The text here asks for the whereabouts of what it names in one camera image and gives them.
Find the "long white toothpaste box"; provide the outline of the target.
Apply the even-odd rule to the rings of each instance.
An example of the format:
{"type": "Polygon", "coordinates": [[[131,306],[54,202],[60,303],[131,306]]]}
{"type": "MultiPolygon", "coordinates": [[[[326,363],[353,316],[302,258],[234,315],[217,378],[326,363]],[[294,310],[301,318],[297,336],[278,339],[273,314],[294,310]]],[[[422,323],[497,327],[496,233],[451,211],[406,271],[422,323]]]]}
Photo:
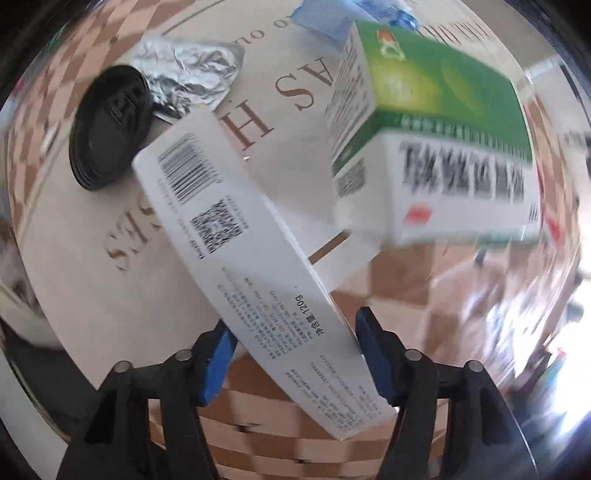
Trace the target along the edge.
{"type": "Polygon", "coordinates": [[[338,439],[393,417],[348,322],[211,111],[177,121],[133,168],[197,287],[294,403],[338,439]]]}

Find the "green white medicine box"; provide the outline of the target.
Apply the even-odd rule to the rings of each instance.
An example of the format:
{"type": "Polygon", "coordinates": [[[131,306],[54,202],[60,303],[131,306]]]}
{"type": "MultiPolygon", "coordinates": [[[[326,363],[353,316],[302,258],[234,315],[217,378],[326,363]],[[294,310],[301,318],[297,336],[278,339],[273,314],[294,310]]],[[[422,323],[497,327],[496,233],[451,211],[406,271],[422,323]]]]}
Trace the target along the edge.
{"type": "Polygon", "coordinates": [[[356,21],[325,114],[342,229],[388,247],[539,239],[524,109],[513,83],[487,64],[356,21]]]}

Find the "black round lid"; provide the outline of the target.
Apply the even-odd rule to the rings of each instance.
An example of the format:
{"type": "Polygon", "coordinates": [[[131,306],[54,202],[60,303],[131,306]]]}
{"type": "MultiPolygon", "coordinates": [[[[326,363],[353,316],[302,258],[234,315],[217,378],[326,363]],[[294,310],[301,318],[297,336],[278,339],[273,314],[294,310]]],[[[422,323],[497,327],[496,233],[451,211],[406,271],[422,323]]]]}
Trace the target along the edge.
{"type": "Polygon", "coordinates": [[[83,189],[102,189],[128,170],[147,138],[152,110],[147,81],[129,65],[109,67],[91,82],[69,134],[70,167],[83,189]]]}

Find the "silver foil blister pack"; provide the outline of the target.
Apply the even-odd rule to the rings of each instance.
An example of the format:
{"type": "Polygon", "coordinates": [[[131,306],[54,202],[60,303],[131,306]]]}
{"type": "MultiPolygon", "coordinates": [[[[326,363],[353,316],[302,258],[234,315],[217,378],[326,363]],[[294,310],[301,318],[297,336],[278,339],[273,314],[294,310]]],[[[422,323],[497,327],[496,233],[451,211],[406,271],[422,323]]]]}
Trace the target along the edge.
{"type": "Polygon", "coordinates": [[[146,37],[123,57],[145,78],[155,115],[174,123],[205,105],[214,111],[242,71],[245,47],[235,42],[146,37]]]}

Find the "blue crumpled glove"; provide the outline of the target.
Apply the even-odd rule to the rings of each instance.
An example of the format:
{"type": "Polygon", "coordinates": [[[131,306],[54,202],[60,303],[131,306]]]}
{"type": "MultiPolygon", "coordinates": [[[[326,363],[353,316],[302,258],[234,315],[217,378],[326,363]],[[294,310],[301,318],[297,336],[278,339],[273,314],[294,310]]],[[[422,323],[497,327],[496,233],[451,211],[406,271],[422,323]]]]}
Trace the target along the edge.
{"type": "Polygon", "coordinates": [[[290,16],[295,25],[342,42],[355,21],[417,31],[419,21],[405,1],[305,0],[290,16]]]}

